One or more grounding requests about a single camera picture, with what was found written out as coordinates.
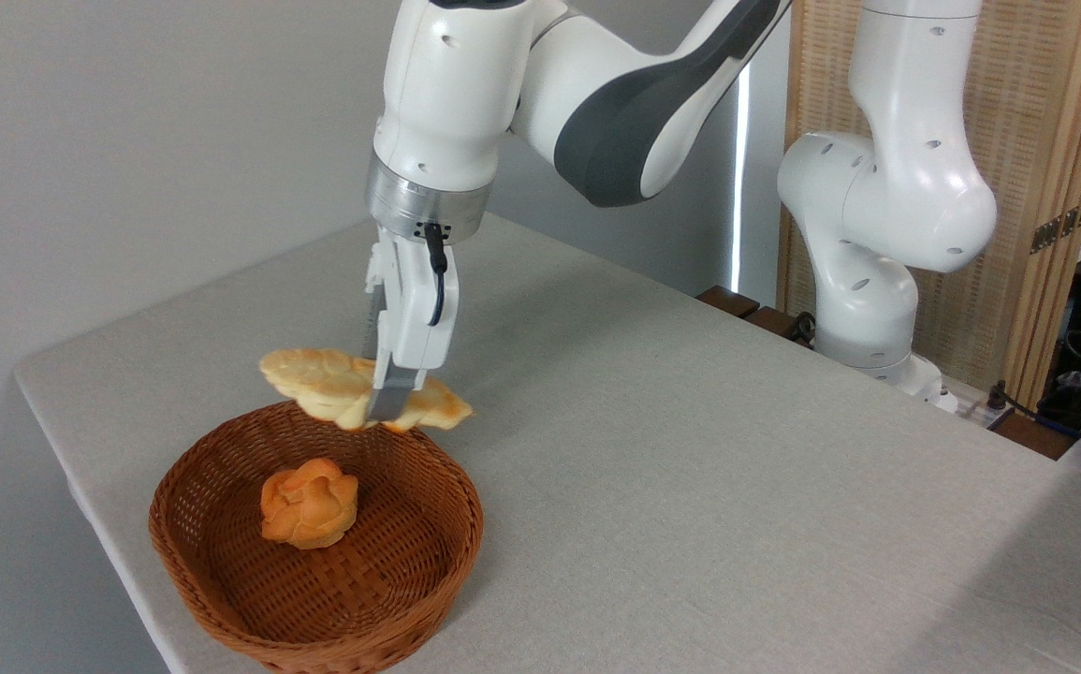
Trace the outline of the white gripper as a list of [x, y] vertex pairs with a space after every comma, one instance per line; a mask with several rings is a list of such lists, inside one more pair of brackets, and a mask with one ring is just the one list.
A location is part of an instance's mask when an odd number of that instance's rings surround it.
[[365, 291], [372, 303], [361, 357], [374, 361], [366, 418], [393, 421], [409, 394], [446, 361], [461, 303], [455, 255], [449, 246], [381, 227]]

